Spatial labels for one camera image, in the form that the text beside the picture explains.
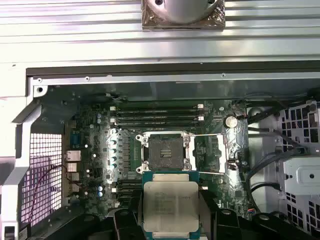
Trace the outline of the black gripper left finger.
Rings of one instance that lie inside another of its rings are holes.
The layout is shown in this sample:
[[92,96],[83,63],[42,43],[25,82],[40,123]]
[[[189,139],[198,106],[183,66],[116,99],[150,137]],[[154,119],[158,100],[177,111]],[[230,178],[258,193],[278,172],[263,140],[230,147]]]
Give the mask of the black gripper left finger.
[[62,225],[46,240],[143,240],[144,232],[138,216],[142,213],[143,193],[135,190],[128,208],[117,208],[111,216],[101,220],[98,216],[84,213]]

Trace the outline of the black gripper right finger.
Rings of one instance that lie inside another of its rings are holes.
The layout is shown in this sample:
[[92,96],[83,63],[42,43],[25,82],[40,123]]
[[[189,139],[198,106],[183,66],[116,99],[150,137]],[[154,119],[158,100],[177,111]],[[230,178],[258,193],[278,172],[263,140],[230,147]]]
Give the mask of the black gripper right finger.
[[199,192],[199,221],[209,240],[314,240],[315,237],[269,213],[247,220],[219,208],[210,191]]

